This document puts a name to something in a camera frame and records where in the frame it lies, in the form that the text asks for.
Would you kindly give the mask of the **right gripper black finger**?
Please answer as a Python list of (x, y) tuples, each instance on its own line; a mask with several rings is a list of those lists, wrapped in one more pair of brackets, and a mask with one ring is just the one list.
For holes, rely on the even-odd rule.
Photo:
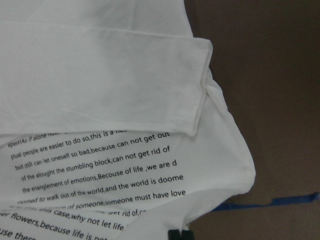
[(194, 240), (194, 233), (191, 230), (171, 229), (167, 234), (168, 240)]

